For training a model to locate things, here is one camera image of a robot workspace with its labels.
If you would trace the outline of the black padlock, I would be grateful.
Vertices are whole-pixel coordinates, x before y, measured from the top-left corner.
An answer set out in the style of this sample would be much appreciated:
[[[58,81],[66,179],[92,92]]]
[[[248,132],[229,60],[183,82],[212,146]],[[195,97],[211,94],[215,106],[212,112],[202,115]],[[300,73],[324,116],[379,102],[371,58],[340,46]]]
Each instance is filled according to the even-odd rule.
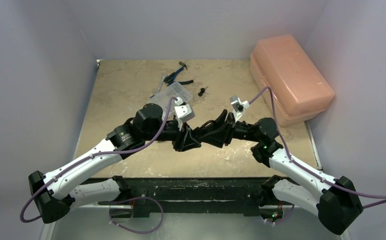
[[[210,124],[213,124],[215,121],[214,120],[208,120],[206,121],[204,124],[202,124],[198,129],[199,130],[203,130],[204,128],[206,128],[207,126],[209,126]]]

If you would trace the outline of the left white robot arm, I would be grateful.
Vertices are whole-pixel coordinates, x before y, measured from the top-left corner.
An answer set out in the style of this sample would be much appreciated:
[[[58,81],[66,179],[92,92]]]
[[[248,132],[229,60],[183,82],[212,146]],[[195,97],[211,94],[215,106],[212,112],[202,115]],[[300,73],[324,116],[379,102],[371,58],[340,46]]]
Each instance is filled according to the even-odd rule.
[[[121,176],[100,183],[85,181],[106,167],[127,159],[156,141],[169,141],[177,152],[199,148],[188,121],[195,113],[189,104],[178,104],[171,98],[166,109],[148,103],[134,117],[114,128],[91,150],[70,163],[43,173],[34,171],[28,176],[31,197],[38,218],[45,224],[56,222],[71,209],[96,202],[116,202],[130,199],[130,188]]]

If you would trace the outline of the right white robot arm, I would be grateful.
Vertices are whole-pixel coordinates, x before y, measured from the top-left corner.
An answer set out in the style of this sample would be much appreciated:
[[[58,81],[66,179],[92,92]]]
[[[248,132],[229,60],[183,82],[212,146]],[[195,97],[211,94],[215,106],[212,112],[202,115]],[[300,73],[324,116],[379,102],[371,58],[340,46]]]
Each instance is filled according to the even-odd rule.
[[[232,139],[256,142],[250,149],[255,160],[291,179],[265,183],[261,201],[273,204],[280,200],[305,209],[333,234],[343,234],[364,210],[349,178],[318,171],[288,153],[276,140],[279,132],[271,117],[254,124],[235,122],[234,115],[224,110],[217,119],[195,128],[193,135],[199,142],[218,148],[229,145]]]

